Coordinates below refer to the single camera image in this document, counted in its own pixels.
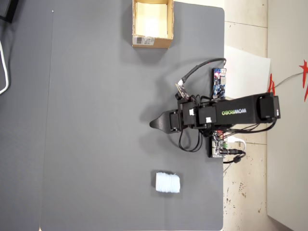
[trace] white cylindrical object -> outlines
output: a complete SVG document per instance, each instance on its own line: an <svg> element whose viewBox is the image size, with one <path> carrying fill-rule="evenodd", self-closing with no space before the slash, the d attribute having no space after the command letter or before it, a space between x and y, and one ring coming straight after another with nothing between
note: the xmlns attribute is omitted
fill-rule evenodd
<svg viewBox="0 0 308 231"><path fill-rule="evenodd" d="M179 193L180 178L175 174L156 173L156 191L162 193Z"/></svg>

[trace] floor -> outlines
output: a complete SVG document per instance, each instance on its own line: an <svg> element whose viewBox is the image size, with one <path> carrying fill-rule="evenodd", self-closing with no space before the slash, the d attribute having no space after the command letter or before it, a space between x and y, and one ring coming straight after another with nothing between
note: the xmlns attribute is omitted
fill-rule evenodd
<svg viewBox="0 0 308 231"><path fill-rule="evenodd" d="M268 0L179 1L224 8L225 45L267 57ZM247 141L247 156L226 171L222 230L290 230L267 215L267 134L237 137Z"/></svg>

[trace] open cardboard box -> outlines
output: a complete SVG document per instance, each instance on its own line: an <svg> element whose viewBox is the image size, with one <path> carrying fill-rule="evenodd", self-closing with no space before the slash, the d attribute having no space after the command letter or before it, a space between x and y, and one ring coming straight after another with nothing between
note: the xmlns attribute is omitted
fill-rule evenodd
<svg viewBox="0 0 308 231"><path fill-rule="evenodd" d="M169 48L173 0L133 0L133 47Z"/></svg>

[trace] cable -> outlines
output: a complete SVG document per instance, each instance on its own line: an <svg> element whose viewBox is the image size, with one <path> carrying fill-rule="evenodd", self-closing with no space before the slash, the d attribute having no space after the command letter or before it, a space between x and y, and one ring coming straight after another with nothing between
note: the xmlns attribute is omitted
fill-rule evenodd
<svg viewBox="0 0 308 231"><path fill-rule="evenodd" d="M227 139L228 143L235 143L235 142L240 142L244 144L244 152L246 151L246 142L242 139L236 138L235 136L230 136Z"/></svg>
<svg viewBox="0 0 308 231"><path fill-rule="evenodd" d="M276 124L276 120L274 120L273 123L268 128L257 130L257 131L252 131L251 129L243 130L243 129L231 129L231 128L219 128L219 130L222 130L224 132L235 132L235 133L243 133L243 134L249 133L249 134L251 134L251 133L268 131L268 130L272 129L275 126L275 124Z"/></svg>
<svg viewBox="0 0 308 231"><path fill-rule="evenodd" d="M223 170L223 172L227 171L227 170L228 170L228 168L230 168L230 166L231 166L231 165L233 165L233 163L234 163L234 162L230 163L230 164L229 164L229 166L228 166L228 167L226 167L226 169L225 169L225 170Z"/></svg>
<svg viewBox="0 0 308 231"><path fill-rule="evenodd" d="M1 52L1 60L2 60L2 65L3 65L3 69L4 69L4 75L5 75L5 87L2 90L0 90L0 95L1 95L2 93L4 93L9 88L8 70L6 69L6 65L5 65L1 41L0 41L0 52Z"/></svg>
<svg viewBox="0 0 308 231"><path fill-rule="evenodd" d="M293 77L298 76L298 75L301 75L301 74L303 74L303 72L297 73L297 74L295 74L295 75L292 75L292 76L290 76L290 77L284 79L284 80L281 81L279 84L277 84L277 85L275 86L275 88L277 88L278 86L280 86L282 83L284 83L284 82L286 82L286 81L292 79Z"/></svg>
<svg viewBox="0 0 308 231"><path fill-rule="evenodd" d="M201 132L198 131L198 142L197 142L196 146L193 149L190 149L190 150L183 148L183 146L181 144L182 135L183 135L183 130L181 131L180 138L179 138L179 148L181 148L183 151L190 152L190 153L195 153L195 152L197 152L197 151L199 151L201 149L202 144L203 144L203 136L202 136Z"/></svg>
<svg viewBox="0 0 308 231"><path fill-rule="evenodd" d="M212 62L217 62L217 61L224 61L224 65L226 64L227 60L225 58L216 58L216 59L210 59L210 60L207 60L197 66L195 66L192 70L190 70L190 72L188 72L184 77L182 77L182 79L179 81L179 85L182 85L186 82L186 80L188 79L188 77L194 73L196 70L198 70L200 67L206 65L206 64L210 64Z"/></svg>

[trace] connector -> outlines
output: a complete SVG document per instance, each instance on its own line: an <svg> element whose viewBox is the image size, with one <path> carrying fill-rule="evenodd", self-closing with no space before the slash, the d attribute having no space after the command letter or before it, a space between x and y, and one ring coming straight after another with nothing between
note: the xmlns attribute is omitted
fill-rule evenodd
<svg viewBox="0 0 308 231"><path fill-rule="evenodd" d="M238 154L245 154L244 151L238 149L221 149L220 154L224 155L238 155Z"/></svg>
<svg viewBox="0 0 308 231"><path fill-rule="evenodd" d="M178 82L178 85L179 85L179 86L182 86L182 85L183 85L183 80L182 80L182 79Z"/></svg>

